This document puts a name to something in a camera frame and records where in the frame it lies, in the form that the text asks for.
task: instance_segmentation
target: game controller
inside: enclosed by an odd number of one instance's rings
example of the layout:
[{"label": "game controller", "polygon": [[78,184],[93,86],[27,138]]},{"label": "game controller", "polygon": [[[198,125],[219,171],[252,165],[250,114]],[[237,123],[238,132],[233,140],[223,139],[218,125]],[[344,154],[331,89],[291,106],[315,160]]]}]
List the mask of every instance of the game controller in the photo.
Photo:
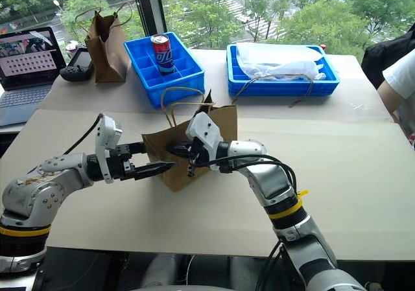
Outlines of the game controller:
[{"label": "game controller", "polygon": [[93,64],[86,48],[79,48],[70,63],[60,70],[60,76],[70,82],[81,82],[91,78]]}]

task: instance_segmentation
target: pepsi can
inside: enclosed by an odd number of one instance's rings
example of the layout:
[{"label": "pepsi can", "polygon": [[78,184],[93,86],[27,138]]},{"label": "pepsi can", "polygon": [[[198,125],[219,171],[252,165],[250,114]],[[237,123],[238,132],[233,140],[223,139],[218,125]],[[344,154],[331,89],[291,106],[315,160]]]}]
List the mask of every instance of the pepsi can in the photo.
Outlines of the pepsi can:
[{"label": "pepsi can", "polygon": [[158,69],[162,75],[171,74],[174,72],[174,63],[171,52],[170,40],[167,35],[156,34],[150,38],[153,45],[154,53]]}]

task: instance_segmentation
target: blue storage bin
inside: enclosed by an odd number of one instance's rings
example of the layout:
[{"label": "blue storage bin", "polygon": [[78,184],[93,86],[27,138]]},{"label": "blue storage bin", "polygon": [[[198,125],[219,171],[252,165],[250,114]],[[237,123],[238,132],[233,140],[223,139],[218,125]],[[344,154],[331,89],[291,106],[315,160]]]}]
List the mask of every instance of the blue storage bin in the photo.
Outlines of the blue storage bin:
[{"label": "blue storage bin", "polygon": [[[321,73],[326,74],[324,80],[314,80],[313,90],[310,95],[330,95],[338,83],[339,77],[334,72],[326,54],[320,46],[314,45],[292,45],[306,46],[323,54],[323,58],[317,64],[323,64]],[[228,89],[231,95],[237,94],[250,78],[239,67],[236,45],[228,45],[226,64],[228,66]],[[306,79],[296,80],[257,80],[251,83],[241,95],[305,95],[310,88],[310,81]]]},{"label": "blue storage bin", "polygon": [[[155,108],[160,107],[161,94],[168,87],[189,87],[205,92],[205,71],[175,33],[168,32],[166,35],[170,39],[172,57],[176,69],[174,73],[168,75],[161,75],[158,70],[156,55],[154,54],[150,37],[124,43],[132,65],[143,83],[151,104]],[[185,90],[169,91],[164,97],[164,104],[197,94],[196,92]]]}]

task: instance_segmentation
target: yellow ring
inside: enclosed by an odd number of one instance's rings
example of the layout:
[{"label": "yellow ring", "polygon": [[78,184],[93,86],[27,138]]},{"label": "yellow ring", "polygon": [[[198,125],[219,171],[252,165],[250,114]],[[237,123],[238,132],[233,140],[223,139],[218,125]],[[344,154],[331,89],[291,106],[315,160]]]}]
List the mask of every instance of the yellow ring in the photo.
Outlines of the yellow ring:
[{"label": "yellow ring", "polygon": [[275,220],[277,218],[283,218],[284,216],[291,215],[294,212],[296,212],[301,206],[303,205],[303,200],[301,198],[298,199],[298,203],[293,205],[291,208],[288,208],[287,210],[284,210],[279,213],[275,213],[273,215],[268,215],[271,219]]},{"label": "yellow ring", "polygon": [[37,231],[14,231],[11,229],[3,228],[0,226],[0,234],[11,237],[34,237],[47,234],[51,230],[51,227],[39,229]]}]

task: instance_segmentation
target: white plastic bag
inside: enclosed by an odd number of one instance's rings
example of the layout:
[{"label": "white plastic bag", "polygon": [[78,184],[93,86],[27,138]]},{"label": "white plastic bag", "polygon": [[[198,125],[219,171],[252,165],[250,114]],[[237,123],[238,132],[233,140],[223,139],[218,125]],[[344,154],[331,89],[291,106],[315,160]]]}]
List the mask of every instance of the white plastic bag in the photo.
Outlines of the white plastic bag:
[{"label": "white plastic bag", "polygon": [[[306,46],[271,45],[263,43],[237,43],[237,61],[242,71],[251,79],[268,75],[307,75],[320,80],[326,74],[319,73],[317,65],[323,56]],[[279,76],[288,79],[292,76]]]}]

